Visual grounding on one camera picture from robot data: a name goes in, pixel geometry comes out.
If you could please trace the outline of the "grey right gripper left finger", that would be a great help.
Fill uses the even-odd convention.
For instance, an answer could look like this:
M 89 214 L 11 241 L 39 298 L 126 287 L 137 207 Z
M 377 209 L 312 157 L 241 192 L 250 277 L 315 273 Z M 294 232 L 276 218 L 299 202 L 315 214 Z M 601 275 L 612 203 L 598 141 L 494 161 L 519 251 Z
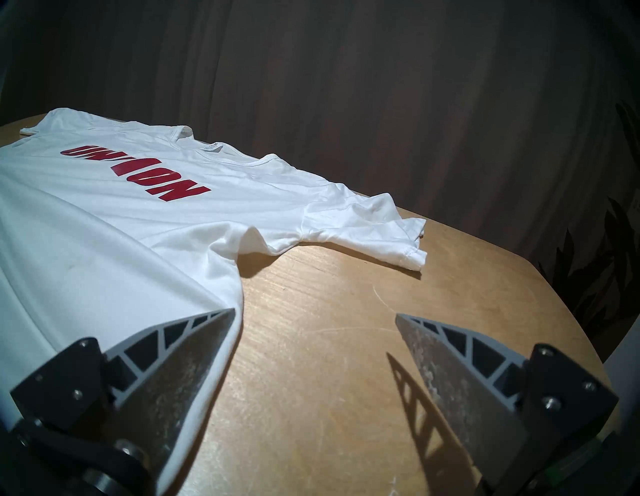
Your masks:
M 10 392 L 10 492 L 155 492 L 235 317 L 166 322 L 107 351 L 83 337 L 35 369 Z

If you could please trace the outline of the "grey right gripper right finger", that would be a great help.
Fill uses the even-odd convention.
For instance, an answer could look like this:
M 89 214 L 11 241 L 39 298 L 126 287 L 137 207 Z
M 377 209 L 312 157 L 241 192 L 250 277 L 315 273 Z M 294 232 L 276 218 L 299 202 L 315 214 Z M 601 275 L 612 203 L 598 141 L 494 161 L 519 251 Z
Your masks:
M 558 348 L 526 358 L 470 329 L 405 313 L 395 325 L 478 488 L 562 488 L 602 453 L 619 398 Z

